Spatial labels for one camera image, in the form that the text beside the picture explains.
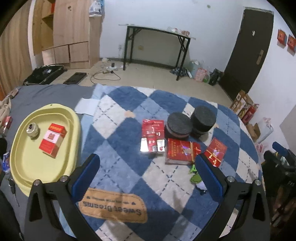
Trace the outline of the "red white cigarette box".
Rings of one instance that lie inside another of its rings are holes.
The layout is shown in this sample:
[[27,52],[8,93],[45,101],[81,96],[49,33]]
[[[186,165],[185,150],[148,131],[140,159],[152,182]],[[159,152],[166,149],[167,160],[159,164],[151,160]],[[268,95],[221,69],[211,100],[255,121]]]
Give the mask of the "red white cigarette box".
[[56,158],[60,145],[65,138],[65,126],[51,123],[39,145],[39,149],[52,158]]

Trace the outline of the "red fire extinguisher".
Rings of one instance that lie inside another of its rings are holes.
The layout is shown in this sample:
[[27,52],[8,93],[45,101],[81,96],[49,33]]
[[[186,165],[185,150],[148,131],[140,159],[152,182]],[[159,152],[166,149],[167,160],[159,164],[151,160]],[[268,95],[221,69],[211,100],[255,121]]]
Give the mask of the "red fire extinguisher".
[[254,104],[245,113],[245,115],[242,118],[242,122],[245,125],[247,125],[249,123],[249,121],[253,118],[253,116],[254,116],[255,112],[257,111],[258,107],[259,107],[259,104]]

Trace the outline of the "green toy figure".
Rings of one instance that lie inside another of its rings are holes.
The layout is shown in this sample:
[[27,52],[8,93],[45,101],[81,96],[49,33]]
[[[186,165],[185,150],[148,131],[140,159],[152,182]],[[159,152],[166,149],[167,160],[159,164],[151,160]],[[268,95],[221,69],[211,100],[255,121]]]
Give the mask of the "green toy figure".
[[190,168],[189,174],[192,175],[190,178],[191,183],[196,185],[196,187],[199,190],[201,195],[204,195],[207,192],[207,188],[206,188],[201,176],[197,172],[195,164],[193,164],[192,167]]

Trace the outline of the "red cigarette pack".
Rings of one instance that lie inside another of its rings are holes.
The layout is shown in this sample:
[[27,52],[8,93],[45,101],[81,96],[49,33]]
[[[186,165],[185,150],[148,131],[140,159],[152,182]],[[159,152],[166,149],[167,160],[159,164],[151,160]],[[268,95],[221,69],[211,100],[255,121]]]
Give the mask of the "red cigarette pack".
[[223,161],[226,151],[227,146],[217,138],[213,138],[210,145],[205,150],[204,155],[213,166],[219,167]]

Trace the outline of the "yellow plastic tray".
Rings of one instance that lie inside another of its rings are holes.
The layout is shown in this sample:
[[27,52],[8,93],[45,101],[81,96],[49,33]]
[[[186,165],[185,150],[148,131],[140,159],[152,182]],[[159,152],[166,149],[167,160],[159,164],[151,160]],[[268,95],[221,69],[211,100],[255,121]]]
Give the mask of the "yellow plastic tray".
[[35,180],[50,183],[74,171],[80,130],[77,114],[55,103],[23,120],[11,148],[10,169],[25,196],[29,196]]

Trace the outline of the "printed cardboard box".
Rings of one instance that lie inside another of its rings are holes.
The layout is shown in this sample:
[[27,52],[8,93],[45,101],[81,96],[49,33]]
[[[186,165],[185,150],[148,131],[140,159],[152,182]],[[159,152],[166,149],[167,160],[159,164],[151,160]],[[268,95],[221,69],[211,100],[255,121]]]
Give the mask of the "printed cardboard box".
[[253,100],[249,97],[249,95],[240,90],[240,92],[235,97],[233,103],[230,106],[230,109],[240,118],[243,119],[248,109],[254,105]]

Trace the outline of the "blue checkered rug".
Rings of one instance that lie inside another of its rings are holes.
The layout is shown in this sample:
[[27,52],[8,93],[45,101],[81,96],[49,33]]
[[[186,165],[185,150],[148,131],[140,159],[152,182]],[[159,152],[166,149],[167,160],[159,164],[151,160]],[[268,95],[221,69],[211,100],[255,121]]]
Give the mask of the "blue checkered rug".
[[99,100],[94,116],[83,116],[79,163],[100,157],[91,188],[139,196],[147,221],[134,223],[86,216],[102,240],[193,240],[217,208],[209,194],[191,182],[188,166],[166,165],[162,154],[140,151],[144,119],[166,121],[171,113],[191,115],[206,106],[216,116],[208,134],[197,139],[205,150],[213,138],[227,146],[220,170],[237,181],[262,177],[259,158],[246,127],[229,108],[194,97],[142,87],[60,85],[58,102],[74,108],[82,98]]

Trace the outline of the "small metal tin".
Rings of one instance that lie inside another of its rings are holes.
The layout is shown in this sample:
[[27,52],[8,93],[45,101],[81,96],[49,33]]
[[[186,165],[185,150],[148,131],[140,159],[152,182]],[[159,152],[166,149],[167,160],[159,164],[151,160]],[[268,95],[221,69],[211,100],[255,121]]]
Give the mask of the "small metal tin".
[[26,133],[31,140],[35,140],[40,134],[40,128],[36,123],[30,123],[27,126]]

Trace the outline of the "red cigarette carton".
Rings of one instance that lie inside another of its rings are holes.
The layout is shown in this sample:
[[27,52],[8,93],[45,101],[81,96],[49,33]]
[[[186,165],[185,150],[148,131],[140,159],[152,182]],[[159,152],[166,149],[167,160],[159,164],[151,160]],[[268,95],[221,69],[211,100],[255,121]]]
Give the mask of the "red cigarette carton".
[[192,165],[197,155],[201,154],[201,146],[196,142],[169,138],[166,148],[166,164]]

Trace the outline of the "black round foam container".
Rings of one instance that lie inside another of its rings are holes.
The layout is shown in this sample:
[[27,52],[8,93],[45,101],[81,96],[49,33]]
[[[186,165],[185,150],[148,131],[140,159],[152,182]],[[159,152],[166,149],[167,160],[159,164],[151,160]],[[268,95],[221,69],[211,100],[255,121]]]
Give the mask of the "black round foam container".
[[183,113],[171,113],[166,121],[165,138],[185,140],[192,129],[193,125],[188,116]]

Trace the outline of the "white paper sheet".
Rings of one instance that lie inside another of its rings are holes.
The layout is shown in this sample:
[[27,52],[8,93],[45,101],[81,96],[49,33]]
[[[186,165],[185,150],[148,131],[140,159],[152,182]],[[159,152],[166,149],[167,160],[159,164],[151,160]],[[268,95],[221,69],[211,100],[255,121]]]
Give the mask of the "white paper sheet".
[[77,114],[86,114],[89,116],[94,116],[99,103],[100,103],[99,99],[81,98],[77,103],[77,105],[75,106],[74,111]]

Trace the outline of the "black bag on floor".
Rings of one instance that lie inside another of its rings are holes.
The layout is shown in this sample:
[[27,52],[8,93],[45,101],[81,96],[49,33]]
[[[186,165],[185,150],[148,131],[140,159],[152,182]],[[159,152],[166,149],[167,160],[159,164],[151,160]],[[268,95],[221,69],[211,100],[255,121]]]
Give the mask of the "black bag on floor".
[[211,72],[210,74],[209,84],[211,86],[216,85],[220,81],[220,79],[223,77],[223,75],[224,75],[224,72],[215,68],[213,72]]

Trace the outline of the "red white cigarette packs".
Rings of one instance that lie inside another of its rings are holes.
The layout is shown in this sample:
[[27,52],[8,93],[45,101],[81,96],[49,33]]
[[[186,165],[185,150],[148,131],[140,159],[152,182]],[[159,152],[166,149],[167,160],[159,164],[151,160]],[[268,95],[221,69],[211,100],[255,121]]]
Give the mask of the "red white cigarette packs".
[[165,152],[165,125],[163,120],[142,121],[140,151],[144,153]]

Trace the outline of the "pink snack bag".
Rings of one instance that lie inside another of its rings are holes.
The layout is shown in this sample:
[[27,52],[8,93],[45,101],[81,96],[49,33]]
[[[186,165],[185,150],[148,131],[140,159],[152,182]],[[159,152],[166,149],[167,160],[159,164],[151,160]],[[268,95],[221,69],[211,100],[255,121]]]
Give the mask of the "pink snack bag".
[[196,75],[195,75],[195,80],[197,82],[203,82],[205,76],[207,75],[207,70],[204,68],[198,68]]

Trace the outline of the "dark brown door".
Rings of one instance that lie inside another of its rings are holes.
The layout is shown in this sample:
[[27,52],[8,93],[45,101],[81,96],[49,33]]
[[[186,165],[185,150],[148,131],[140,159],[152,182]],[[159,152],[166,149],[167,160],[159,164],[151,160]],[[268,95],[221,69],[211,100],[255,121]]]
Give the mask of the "dark brown door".
[[269,48],[274,15],[271,11],[245,8],[237,40],[219,85],[234,100],[254,84]]

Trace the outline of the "black keyboard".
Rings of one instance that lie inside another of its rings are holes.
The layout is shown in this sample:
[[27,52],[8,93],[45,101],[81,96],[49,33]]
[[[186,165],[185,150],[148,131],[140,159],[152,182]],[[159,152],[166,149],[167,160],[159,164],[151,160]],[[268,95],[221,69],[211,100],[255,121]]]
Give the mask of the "black keyboard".
[[86,72],[76,72],[69,79],[63,82],[65,85],[78,85],[85,77]]

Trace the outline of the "black open case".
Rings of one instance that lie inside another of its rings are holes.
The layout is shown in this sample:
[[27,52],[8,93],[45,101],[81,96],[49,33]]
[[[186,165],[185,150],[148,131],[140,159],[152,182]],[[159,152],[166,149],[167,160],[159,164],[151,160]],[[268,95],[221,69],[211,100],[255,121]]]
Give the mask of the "black open case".
[[36,68],[32,74],[23,81],[23,85],[30,86],[50,84],[66,71],[67,69],[63,65],[41,66]]

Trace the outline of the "brown curtain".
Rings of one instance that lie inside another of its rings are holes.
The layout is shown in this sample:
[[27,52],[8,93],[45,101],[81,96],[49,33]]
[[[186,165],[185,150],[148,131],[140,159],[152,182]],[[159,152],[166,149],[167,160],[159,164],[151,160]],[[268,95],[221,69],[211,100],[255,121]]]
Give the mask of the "brown curtain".
[[1,35],[1,87],[9,93],[32,73],[28,45],[28,19],[31,2],[12,17]]

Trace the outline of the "black folding table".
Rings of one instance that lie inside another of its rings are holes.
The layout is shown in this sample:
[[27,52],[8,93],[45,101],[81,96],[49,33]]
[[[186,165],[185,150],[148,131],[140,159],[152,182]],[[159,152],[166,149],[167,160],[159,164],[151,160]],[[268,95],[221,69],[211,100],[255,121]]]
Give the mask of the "black folding table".
[[187,75],[185,61],[189,45],[195,37],[176,28],[159,29],[135,24],[126,27],[123,70],[131,63],[170,69],[177,81]]

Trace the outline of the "wooden wardrobe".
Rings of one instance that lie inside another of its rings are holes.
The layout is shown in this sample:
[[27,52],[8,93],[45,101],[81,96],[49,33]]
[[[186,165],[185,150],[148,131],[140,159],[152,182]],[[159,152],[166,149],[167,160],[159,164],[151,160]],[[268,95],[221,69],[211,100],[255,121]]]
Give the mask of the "wooden wardrobe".
[[94,1],[32,1],[35,67],[61,64],[91,68],[99,61],[102,16],[90,14]]

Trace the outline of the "white plastic bag hanging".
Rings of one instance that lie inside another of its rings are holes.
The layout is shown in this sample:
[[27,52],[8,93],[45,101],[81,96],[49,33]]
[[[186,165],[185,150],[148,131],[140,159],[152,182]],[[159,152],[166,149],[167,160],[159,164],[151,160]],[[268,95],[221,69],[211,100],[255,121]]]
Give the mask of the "white plastic bag hanging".
[[89,7],[89,17],[99,17],[104,15],[104,0],[95,0]]

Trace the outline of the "red wall decoration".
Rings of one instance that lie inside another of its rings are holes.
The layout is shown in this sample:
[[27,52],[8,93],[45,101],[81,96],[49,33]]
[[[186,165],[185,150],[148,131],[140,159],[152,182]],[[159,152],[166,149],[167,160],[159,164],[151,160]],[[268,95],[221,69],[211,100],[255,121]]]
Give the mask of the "red wall decoration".
[[281,45],[286,46],[286,44],[287,44],[287,35],[286,35],[285,31],[283,31],[281,29],[278,30],[277,40]]

